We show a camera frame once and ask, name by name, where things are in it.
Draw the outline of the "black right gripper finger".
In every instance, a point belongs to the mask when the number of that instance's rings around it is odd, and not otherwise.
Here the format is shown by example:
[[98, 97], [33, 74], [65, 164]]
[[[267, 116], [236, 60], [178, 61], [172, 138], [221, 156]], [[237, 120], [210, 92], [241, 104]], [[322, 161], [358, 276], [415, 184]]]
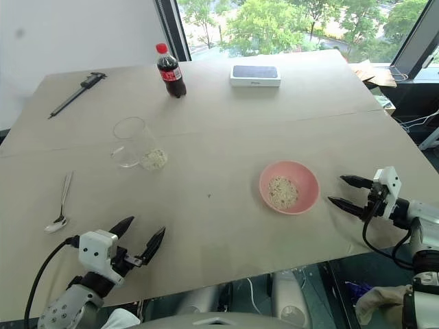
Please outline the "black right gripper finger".
[[340, 198], [340, 197], [328, 197], [329, 201], [337, 206], [339, 209], [343, 210], [344, 212], [347, 212], [360, 220], [364, 220], [364, 209], [362, 207], [356, 206], [352, 202]]
[[340, 178], [350, 186], [355, 188], [371, 189], [373, 181], [358, 175], [341, 175]]

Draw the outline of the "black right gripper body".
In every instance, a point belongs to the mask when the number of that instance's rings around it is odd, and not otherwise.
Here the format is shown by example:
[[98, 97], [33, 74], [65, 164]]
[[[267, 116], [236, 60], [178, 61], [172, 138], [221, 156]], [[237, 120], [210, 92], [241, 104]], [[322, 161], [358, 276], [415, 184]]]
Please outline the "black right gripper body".
[[368, 194], [368, 202], [364, 208], [364, 220], [371, 220], [373, 217], [381, 217], [386, 206], [388, 188], [379, 182], [373, 182]]

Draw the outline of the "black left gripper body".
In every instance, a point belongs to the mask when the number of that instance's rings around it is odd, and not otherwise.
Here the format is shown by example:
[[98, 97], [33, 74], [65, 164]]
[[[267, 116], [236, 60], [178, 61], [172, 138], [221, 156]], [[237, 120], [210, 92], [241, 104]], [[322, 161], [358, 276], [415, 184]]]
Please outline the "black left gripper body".
[[127, 275], [134, 267], [142, 265], [143, 259], [140, 256], [130, 256], [124, 247], [117, 247], [116, 254], [111, 259], [111, 267], [119, 275]]

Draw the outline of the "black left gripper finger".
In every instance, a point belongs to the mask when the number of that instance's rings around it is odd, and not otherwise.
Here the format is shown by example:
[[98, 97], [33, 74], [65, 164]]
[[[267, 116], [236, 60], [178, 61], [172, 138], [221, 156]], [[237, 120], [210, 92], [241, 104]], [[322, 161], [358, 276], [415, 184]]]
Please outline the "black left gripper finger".
[[159, 229], [147, 242], [145, 251], [140, 255], [142, 265], [147, 265], [157, 253], [165, 235], [165, 226]]
[[131, 223], [134, 221], [134, 216], [126, 217], [113, 226], [109, 233], [112, 236], [112, 244], [116, 245], [119, 239], [126, 233]]

